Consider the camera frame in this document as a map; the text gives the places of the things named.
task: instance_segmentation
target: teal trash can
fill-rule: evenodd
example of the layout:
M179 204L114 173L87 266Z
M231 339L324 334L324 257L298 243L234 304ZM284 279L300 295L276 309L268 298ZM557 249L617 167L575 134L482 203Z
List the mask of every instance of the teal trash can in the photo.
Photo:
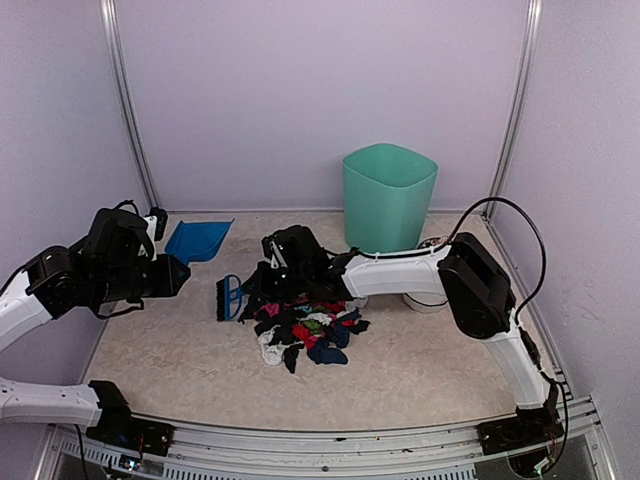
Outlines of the teal trash can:
M380 143L345 157L343 174L347 243L370 253L415 248L438 164L406 148Z

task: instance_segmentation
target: red cloth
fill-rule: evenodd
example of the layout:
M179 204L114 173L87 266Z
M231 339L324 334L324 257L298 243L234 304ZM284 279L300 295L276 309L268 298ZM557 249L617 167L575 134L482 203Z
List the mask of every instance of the red cloth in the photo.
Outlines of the red cloth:
M311 350L318 341L318 337L311 335L309 329L300 324L293 326L293 335L304 342L304 346L307 347L307 350Z
M267 303L264 307L270 317L276 316L280 313L280 304L279 303Z

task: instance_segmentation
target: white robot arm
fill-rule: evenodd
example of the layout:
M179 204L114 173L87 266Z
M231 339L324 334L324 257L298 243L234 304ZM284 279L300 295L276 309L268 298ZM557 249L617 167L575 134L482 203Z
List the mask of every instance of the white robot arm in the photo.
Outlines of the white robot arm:
M0 290L0 351L29 331L74 307L88 307L101 319L144 308L143 297L171 297L190 270L168 255L157 255L167 214L153 208L146 217L122 210L98 211L89 234L70 248L54 246L11 276ZM101 307L126 301L133 306L103 316ZM0 424L69 423L87 427L92 438L127 437L131 412L111 382L57 386L0 378ZM124 442L131 446L133 439Z
M352 249L337 255L320 247L307 227L295 225L262 244L269 261L258 264L243 284L245 293L284 301L303 293L321 301L404 294L411 308L424 313L448 303L460 331L487 347L517 406L515 422L482 424L481 438L499 451L520 448L534 437L544 441L548 433L562 435L558 388L543 377L538 348L516 318L509 276L472 234L431 239L426 248L408 252Z

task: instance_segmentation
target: white wall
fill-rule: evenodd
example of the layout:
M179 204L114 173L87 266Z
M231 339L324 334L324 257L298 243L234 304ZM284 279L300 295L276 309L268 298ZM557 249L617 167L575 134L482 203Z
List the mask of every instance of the white wall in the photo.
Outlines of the white wall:
M549 250L537 299L578 395L593 394L623 479L640 470L640 3L545 2L505 195ZM497 227L534 285L537 247Z
M140 200L99 2L5 1L0 13L0 284L50 245L86 235L98 208ZM75 383L102 322L87 310L0 354L0 376ZM28 478L43 427L0 426L0 477Z
M526 0L118 2L160 200L341 208L341 159L397 143L440 165L432 208L489 191Z

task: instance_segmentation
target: black bracket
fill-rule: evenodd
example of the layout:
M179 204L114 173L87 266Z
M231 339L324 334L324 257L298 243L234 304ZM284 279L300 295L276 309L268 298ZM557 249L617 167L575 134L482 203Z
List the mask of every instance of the black bracket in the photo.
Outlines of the black bracket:
M100 401L102 415L98 425L87 429L87 437L116 447L166 457L174 427L168 423L131 416L129 406L111 382L91 381Z
M508 452L545 443L551 435L560 438L564 429L556 409L558 387L551 385L549 397L541 408L516 409L516 416L478 425L482 453Z

